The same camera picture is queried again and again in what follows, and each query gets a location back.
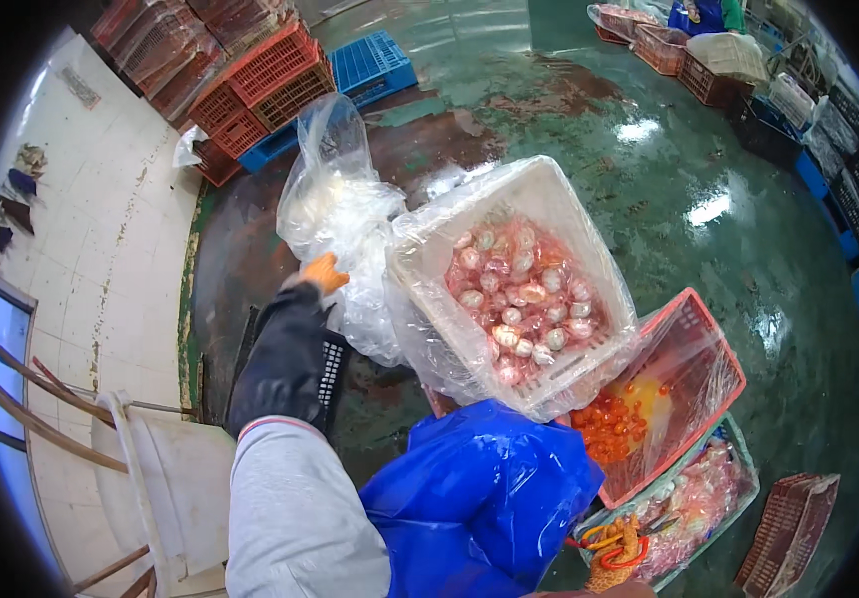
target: orange glove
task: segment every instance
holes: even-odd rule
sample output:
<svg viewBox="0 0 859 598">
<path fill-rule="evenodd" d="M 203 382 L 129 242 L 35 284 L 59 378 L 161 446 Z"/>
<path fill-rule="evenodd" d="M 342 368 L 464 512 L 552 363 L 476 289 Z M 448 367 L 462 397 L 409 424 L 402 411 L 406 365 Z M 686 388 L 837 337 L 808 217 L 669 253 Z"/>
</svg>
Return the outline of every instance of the orange glove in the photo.
<svg viewBox="0 0 859 598">
<path fill-rule="evenodd" d="M 313 282 L 326 297 L 350 281 L 350 275 L 334 270 L 336 265 L 337 257 L 333 255 L 333 252 L 327 252 L 317 257 L 303 269 L 303 272 L 300 273 L 300 280 Z"/>
</svg>

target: wet floor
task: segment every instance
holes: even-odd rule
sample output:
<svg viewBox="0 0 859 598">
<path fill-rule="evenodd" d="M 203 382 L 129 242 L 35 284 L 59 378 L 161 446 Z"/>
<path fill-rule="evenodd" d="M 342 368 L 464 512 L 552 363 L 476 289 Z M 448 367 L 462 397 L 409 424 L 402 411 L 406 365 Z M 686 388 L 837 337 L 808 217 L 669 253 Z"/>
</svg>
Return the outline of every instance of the wet floor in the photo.
<svg viewBox="0 0 859 598">
<path fill-rule="evenodd" d="M 551 156 L 640 314 L 691 286 L 721 324 L 748 377 L 732 413 L 762 496 L 662 595 L 741 595 L 732 580 L 767 489 L 795 472 L 839 472 L 829 528 L 794 590 L 815 592 L 859 522 L 859 315 L 830 227 L 788 173 L 739 147 L 722 113 L 598 40 L 584 3 L 531 5 L 371 0 L 314 34 L 332 50 L 386 29 L 412 59 L 419 88 L 363 112 L 373 163 L 410 208 L 475 168 Z M 201 200 L 191 316 L 213 413 L 225 404 L 249 306 L 268 301 L 297 266 L 274 232 L 294 157 Z M 334 433 L 353 480 L 403 451 L 408 428 L 428 413 L 409 370 L 355 356 Z M 585 576 L 566 549 L 543 588 L 574 589 Z"/>
</svg>

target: white tiled wall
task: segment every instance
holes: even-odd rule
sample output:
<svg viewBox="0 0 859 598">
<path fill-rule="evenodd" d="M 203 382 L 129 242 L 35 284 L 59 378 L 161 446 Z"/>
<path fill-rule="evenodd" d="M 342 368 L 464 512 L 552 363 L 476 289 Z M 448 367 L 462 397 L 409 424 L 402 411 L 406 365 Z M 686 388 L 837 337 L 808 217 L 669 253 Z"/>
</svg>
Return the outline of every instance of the white tiled wall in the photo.
<svg viewBox="0 0 859 598">
<path fill-rule="evenodd" d="M 39 302 L 28 360 L 38 357 L 77 387 L 126 389 L 137 400 L 177 407 L 177 312 L 200 177 L 171 167 L 177 132 L 82 38 L 71 36 L 48 65 L 9 143 L 46 153 L 31 206 L 36 235 L 12 227 L 0 265 L 5 281 Z M 58 77 L 65 66 L 100 96 L 91 109 Z M 89 416 L 34 385 L 26 399 L 44 421 L 90 446 Z M 41 513 L 69 580 L 123 557 L 93 466 L 28 438 Z M 148 558 L 88 594 L 119 595 Z M 221 588 L 221 568 L 212 573 L 179 593 Z"/>
</svg>

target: cloth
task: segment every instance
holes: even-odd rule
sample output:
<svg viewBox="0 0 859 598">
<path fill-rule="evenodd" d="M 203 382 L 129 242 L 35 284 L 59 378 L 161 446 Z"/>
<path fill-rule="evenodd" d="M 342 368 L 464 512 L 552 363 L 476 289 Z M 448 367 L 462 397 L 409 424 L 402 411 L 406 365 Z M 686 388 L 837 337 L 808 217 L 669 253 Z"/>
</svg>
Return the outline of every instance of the cloth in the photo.
<svg viewBox="0 0 859 598">
<path fill-rule="evenodd" d="M 390 551 L 390 596 L 515 598 L 603 479 L 578 432 L 490 399 L 415 424 L 359 495 Z"/>
<path fill-rule="evenodd" d="M 669 27 L 680 29 L 695 36 L 701 33 L 722 33 L 737 30 L 746 34 L 745 13 L 738 0 L 698 0 L 695 2 L 701 20 L 696 23 L 687 14 L 686 7 L 675 0 L 669 12 Z"/>
<path fill-rule="evenodd" d="M 318 393 L 326 316 L 315 284 L 289 283 L 256 320 L 256 341 L 230 397 L 226 430 L 232 437 L 264 415 L 295 417 L 323 430 Z"/>
<path fill-rule="evenodd" d="M 349 475 L 312 426 L 251 422 L 230 472 L 226 591 L 250 596 L 385 596 L 386 547 Z"/>
</svg>

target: gray sleeve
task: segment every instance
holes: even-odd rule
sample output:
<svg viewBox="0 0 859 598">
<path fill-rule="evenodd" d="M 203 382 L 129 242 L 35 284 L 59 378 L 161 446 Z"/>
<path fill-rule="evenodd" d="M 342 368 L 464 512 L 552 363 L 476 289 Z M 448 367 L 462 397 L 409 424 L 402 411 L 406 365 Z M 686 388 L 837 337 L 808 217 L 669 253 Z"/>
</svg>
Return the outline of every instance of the gray sleeve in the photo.
<svg viewBox="0 0 859 598">
<path fill-rule="evenodd" d="M 309 424 L 250 423 L 230 473 L 226 591 L 249 596 L 385 596 L 386 546 L 340 459 Z"/>
</svg>

